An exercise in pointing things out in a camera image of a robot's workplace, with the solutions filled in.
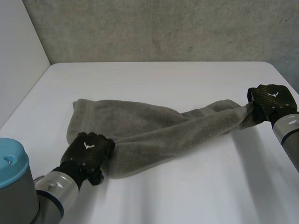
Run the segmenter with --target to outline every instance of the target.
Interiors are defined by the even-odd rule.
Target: table surface
[[[59,165],[68,147],[72,102],[118,99],[179,112],[217,100],[247,103],[247,89],[287,86],[263,62],[59,63],[52,65],[6,124],[33,177]],[[270,123],[198,145],[198,150],[119,180],[85,182],[62,224],[297,224],[299,174]]]

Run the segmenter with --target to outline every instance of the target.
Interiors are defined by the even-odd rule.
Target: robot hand
[[[260,124],[271,121],[272,126],[281,117],[297,113],[296,102],[283,85],[259,85],[248,89],[247,99],[253,102],[253,121]]]
[[[62,156],[61,166],[70,163],[79,165],[81,178],[98,185],[104,179],[101,164],[112,156],[114,147],[115,143],[103,135],[79,133]]]

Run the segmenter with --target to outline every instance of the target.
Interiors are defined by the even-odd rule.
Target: towel
[[[190,152],[213,137],[256,125],[253,105],[222,100],[179,113],[171,108],[119,100],[73,102],[69,144],[78,133],[102,134],[115,142],[101,169],[113,179],[136,174]]]

